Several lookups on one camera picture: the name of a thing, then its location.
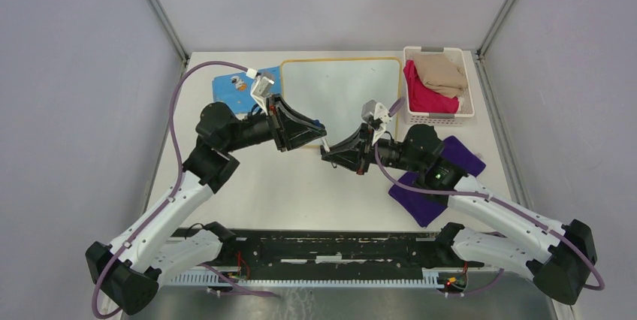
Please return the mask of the white whiteboard marker pen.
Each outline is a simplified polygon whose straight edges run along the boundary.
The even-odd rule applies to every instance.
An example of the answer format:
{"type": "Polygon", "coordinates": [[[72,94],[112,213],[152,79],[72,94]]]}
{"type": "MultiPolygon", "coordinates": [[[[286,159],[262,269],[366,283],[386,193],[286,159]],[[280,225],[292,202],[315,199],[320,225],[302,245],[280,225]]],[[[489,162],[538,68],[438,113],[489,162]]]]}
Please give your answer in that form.
{"type": "Polygon", "coordinates": [[[326,137],[323,137],[323,138],[321,139],[321,142],[322,142],[322,148],[323,148],[323,150],[324,150],[325,152],[330,152],[330,147],[329,147],[329,145],[328,145],[327,138],[326,138],[326,137]]]}

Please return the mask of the yellow framed whiteboard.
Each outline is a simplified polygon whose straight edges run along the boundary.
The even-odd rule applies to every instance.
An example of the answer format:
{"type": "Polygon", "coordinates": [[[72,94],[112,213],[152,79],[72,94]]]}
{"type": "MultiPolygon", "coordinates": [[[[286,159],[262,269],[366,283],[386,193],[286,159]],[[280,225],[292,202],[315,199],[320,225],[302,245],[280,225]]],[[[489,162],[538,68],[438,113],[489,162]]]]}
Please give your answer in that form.
{"type": "Polygon", "coordinates": [[[287,60],[280,66],[282,94],[294,110],[325,125],[332,146],[355,132],[365,103],[388,107],[399,98],[402,69],[396,57],[287,60]]]}

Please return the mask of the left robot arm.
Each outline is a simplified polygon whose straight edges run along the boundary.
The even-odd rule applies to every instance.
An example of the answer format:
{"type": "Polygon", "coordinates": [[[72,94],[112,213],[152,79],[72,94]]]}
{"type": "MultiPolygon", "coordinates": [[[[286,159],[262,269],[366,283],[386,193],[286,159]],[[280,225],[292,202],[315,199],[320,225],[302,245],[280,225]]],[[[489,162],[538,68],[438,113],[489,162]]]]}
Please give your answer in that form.
{"type": "Polygon", "coordinates": [[[279,94],[269,95],[261,112],[238,119],[222,102],[208,104],[195,131],[195,148],[179,160],[177,179],[149,210],[108,244],[94,242],[85,253],[94,297],[106,295],[118,312],[134,315],[158,290],[181,273],[202,263],[230,264],[235,244],[204,228],[168,250],[166,241],[202,203],[233,176],[239,166],[232,152],[273,141],[280,152],[326,136],[317,119],[293,110],[279,94]]]}

